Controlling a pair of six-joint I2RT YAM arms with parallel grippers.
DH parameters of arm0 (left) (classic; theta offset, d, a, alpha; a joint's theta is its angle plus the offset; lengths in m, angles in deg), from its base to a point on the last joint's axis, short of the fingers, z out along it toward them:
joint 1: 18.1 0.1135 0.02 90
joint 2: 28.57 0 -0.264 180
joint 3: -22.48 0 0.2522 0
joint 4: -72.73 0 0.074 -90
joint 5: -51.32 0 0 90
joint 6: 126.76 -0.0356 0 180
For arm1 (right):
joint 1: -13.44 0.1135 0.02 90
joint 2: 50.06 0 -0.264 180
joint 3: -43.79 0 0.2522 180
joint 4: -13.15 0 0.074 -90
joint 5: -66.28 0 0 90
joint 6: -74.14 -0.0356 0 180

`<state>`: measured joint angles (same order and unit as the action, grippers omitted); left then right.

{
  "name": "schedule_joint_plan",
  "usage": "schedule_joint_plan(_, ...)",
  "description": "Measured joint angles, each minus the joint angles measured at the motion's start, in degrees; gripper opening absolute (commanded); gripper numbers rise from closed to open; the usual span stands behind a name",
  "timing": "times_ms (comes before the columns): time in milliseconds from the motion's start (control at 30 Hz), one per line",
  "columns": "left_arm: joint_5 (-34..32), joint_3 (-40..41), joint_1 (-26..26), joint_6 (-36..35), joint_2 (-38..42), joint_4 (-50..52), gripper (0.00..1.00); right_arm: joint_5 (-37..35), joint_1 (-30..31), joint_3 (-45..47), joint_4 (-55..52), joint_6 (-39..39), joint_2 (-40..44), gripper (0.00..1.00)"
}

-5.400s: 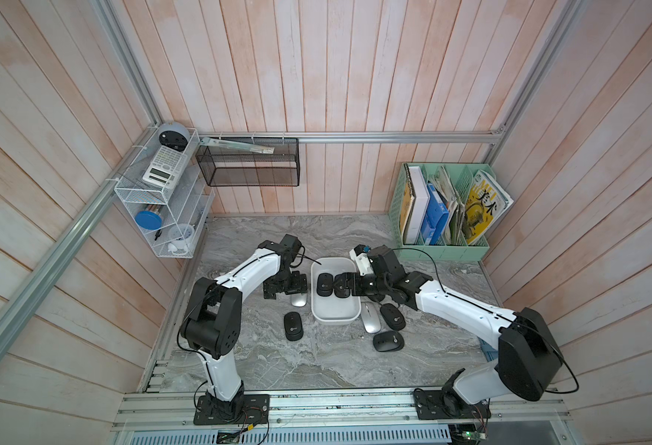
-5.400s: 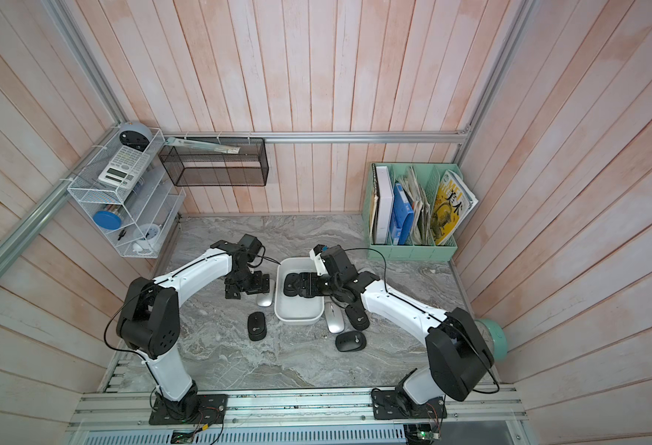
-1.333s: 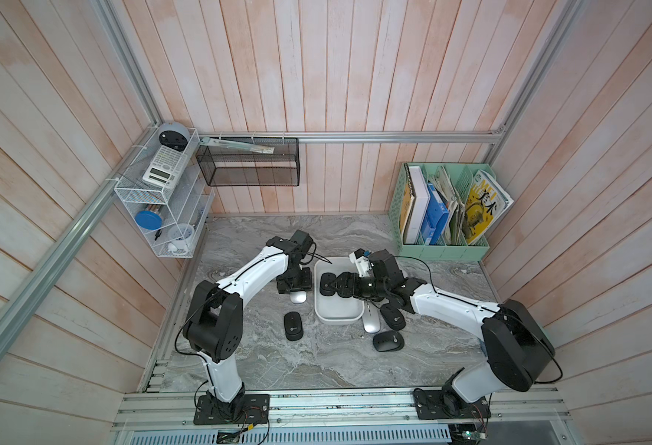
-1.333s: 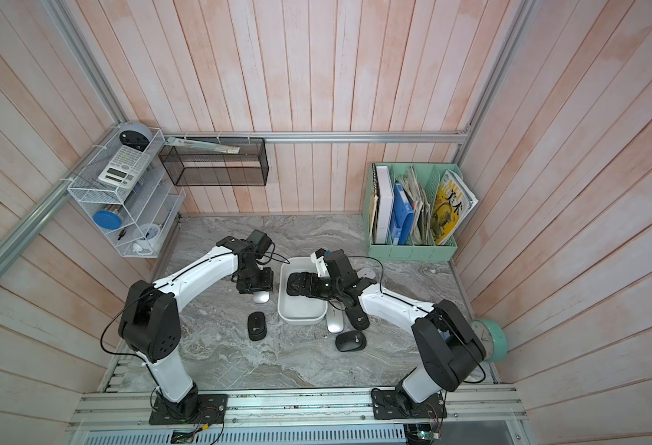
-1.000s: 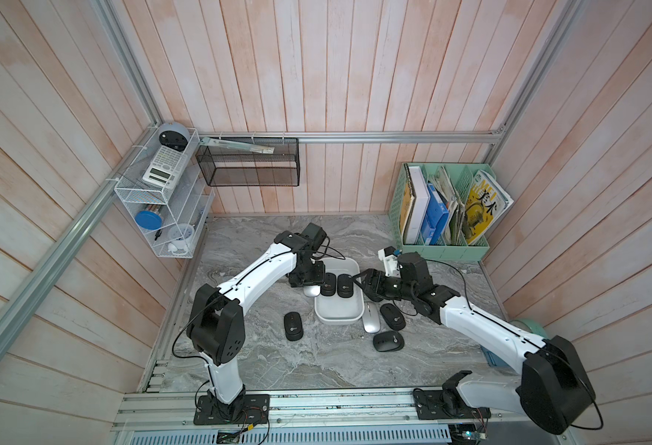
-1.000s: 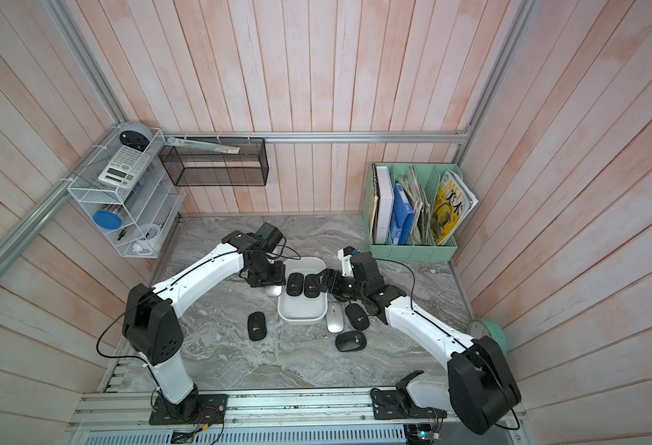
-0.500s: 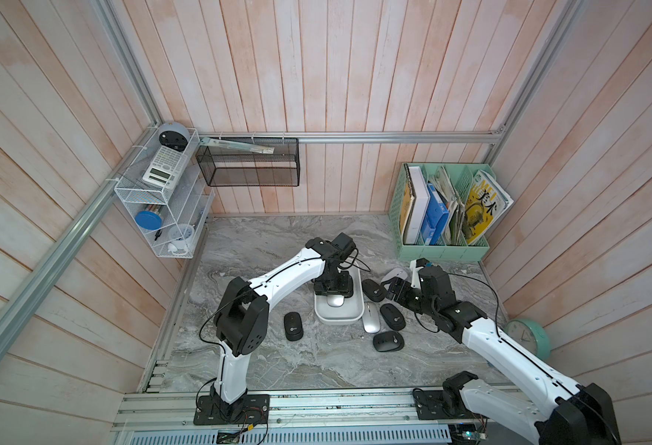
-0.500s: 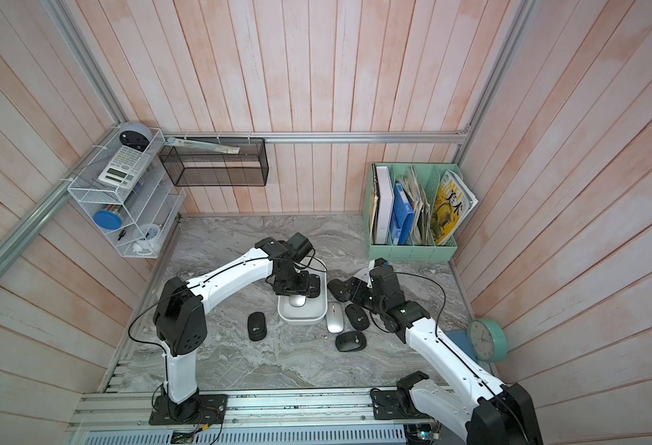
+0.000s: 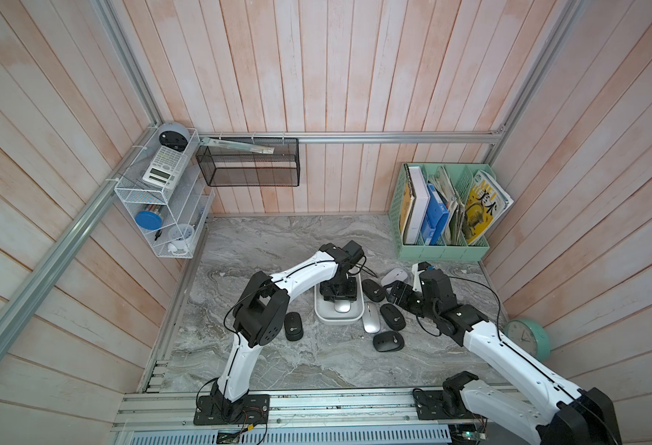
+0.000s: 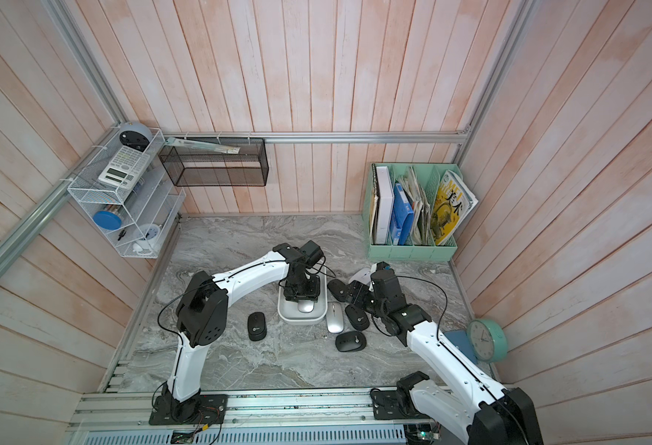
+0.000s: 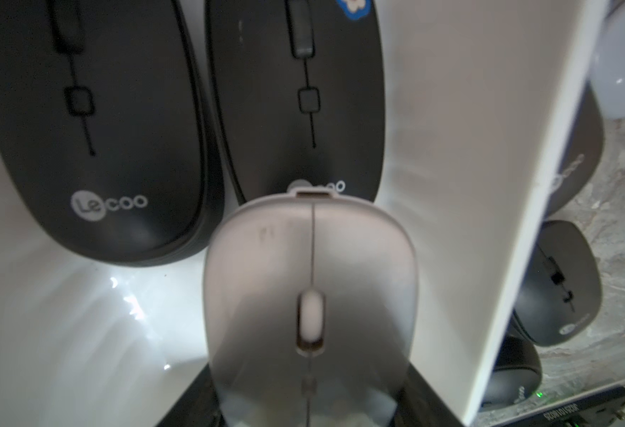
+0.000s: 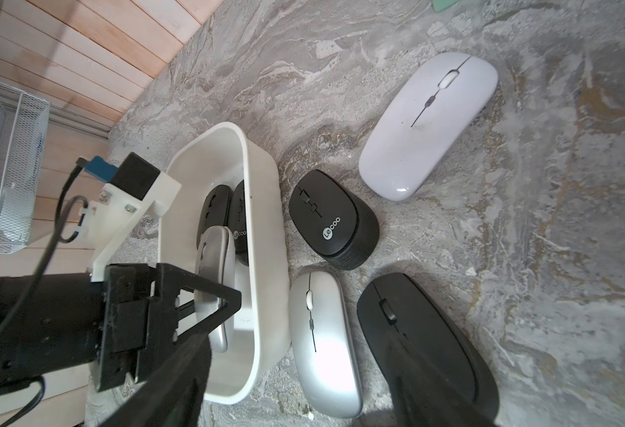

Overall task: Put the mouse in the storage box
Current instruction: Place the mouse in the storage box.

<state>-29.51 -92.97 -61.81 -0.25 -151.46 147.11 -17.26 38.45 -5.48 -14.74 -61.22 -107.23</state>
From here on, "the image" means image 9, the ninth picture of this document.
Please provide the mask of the white mouse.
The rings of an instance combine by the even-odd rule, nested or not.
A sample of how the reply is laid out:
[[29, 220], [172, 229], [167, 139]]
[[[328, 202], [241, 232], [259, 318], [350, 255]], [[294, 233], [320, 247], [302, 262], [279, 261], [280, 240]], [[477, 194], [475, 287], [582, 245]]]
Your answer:
[[381, 286], [389, 287], [390, 285], [394, 285], [396, 282], [407, 283], [408, 281], [409, 273], [401, 267], [396, 267], [381, 279]]

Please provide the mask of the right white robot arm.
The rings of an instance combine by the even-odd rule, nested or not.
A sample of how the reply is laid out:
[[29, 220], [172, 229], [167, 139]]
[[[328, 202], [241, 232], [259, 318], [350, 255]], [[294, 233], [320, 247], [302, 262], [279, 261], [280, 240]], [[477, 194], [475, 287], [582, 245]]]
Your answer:
[[386, 285], [388, 300], [432, 321], [440, 334], [483, 359], [524, 395], [518, 400], [463, 371], [446, 379], [441, 391], [413, 389], [419, 419], [481, 415], [529, 444], [622, 443], [613, 401], [601, 390], [581, 389], [548, 369], [484, 313], [460, 303], [450, 277], [430, 263], [415, 265], [414, 278], [414, 285]]

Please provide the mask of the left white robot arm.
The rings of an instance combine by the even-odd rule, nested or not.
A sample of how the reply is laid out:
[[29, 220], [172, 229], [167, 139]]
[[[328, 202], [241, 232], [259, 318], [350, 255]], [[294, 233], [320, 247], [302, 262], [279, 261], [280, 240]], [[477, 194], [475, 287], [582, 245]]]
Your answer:
[[226, 368], [213, 385], [213, 397], [234, 403], [247, 394], [261, 349], [283, 328], [292, 300], [316, 289], [328, 302], [354, 301], [360, 289], [357, 273], [365, 261], [364, 250], [355, 241], [343, 247], [328, 243], [290, 269], [255, 273], [230, 309], [233, 345]]

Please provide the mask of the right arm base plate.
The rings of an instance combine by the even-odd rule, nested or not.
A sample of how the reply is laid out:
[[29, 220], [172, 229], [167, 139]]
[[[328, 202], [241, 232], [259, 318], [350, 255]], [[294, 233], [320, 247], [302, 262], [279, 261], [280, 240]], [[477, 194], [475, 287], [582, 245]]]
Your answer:
[[413, 389], [412, 397], [420, 420], [476, 419], [485, 417], [469, 411], [461, 395], [452, 389]]

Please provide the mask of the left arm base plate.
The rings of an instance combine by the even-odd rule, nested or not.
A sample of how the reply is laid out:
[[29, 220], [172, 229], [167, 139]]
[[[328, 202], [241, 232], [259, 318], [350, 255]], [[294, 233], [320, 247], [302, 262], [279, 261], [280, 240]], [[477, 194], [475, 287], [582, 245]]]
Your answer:
[[193, 417], [194, 426], [260, 425], [268, 422], [269, 395], [245, 394], [236, 402], [219, 390], [200, 396]]

